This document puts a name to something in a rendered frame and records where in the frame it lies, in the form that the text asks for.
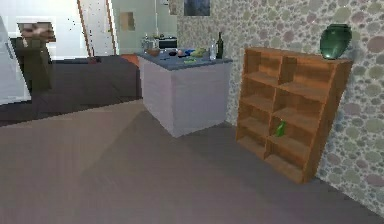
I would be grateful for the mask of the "white kitchen island counter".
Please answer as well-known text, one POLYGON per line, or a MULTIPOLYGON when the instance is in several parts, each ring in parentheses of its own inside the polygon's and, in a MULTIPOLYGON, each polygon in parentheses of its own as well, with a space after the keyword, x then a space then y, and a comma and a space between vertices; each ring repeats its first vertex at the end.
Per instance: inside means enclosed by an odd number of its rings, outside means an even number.
POLYGON ((230 59, 196 59, 185 64, 161 53, 139 53, 143 103, 174 137, 223 123, 229 94, 230 59))

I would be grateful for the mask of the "dark wine bottle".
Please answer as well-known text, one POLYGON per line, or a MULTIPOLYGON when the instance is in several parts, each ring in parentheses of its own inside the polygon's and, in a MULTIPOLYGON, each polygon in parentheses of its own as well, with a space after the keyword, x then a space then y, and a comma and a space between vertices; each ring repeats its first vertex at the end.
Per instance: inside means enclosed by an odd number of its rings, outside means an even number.
POLYGON ((223 58, 223 39, 222 39, 222 32, 219 32, 218 34, 218 40, 217 40, 217 54, 216 58, 217 59, 222 59, 223 58))

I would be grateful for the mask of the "black and white oven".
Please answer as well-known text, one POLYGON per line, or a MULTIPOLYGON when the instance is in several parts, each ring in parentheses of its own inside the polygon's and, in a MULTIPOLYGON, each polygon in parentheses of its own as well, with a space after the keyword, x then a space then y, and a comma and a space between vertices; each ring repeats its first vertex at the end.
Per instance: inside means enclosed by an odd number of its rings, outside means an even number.
POLYGON ((160 49, 176 49, 177 39, 175 37, 161 38, 158 40, 158 46, 160 49))

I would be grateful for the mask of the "small green bottle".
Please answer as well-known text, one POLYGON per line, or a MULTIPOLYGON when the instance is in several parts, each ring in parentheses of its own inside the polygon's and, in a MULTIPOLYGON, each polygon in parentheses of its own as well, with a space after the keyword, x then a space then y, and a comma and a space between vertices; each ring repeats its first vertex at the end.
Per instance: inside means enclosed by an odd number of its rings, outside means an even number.
POLYGON ((275 131, 275 136, 276 137, 281 137, 284 135, 285 133, 285 126, 286 126, 286 122, 285 121, 281 121, 275 131))

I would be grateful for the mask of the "brown wooden bookshelf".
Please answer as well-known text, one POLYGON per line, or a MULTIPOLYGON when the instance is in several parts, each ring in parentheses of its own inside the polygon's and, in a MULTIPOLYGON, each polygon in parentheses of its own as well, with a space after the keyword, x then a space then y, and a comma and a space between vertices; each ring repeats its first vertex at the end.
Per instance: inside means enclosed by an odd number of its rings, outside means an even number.
POLYGON ((252 47, 244 53, 236 141, 296 183, 316 174, 352 61, 252 47), (275 136, 281 121, 285 133, 275 136))

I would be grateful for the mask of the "dark framed picture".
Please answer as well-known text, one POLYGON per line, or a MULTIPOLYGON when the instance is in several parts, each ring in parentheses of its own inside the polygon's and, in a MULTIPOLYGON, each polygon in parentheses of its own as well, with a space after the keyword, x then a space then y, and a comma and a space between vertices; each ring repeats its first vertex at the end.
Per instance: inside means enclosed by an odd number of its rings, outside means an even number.
POLYGON ((210 0, 184 0, 185 16, 209 16, 210 0))

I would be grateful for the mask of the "tan framed picture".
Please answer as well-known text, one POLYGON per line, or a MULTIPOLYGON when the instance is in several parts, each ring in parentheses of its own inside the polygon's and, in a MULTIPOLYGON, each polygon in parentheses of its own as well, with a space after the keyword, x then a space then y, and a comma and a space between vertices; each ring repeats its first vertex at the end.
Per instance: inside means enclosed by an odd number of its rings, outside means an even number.
POLYGON ((134 31, 135 21, 133 12, 120 13, 120 27, 123 31, 134 31))

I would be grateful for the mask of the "dark green vase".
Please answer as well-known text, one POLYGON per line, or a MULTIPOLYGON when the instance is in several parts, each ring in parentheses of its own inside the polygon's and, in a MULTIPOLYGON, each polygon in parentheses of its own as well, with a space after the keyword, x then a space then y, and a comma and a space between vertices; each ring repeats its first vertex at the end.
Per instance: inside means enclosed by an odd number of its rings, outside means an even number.
POLYGON ((330 24, 321 34, 320 53, 324 59, 336 60, 347 49, 352 39, 351 27, 347 24, 330 24))

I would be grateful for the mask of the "brown framed picture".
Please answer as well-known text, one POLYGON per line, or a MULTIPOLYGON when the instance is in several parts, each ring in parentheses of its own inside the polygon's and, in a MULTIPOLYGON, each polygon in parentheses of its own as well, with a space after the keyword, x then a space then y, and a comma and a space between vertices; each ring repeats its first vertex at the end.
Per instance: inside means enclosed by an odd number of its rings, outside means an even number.
POLYGON ((47 43, 56 41, 51 22, 19 23, 18 28, 23 38, 40 39, 47 43))

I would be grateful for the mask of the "white room door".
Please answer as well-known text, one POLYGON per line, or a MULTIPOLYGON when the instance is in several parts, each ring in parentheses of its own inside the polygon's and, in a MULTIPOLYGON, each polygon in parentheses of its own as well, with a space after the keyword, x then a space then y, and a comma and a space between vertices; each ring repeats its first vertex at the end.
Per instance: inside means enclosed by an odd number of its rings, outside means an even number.
POLYGON ((0 16, 0 105, 31 99, 23 73, 0 16))

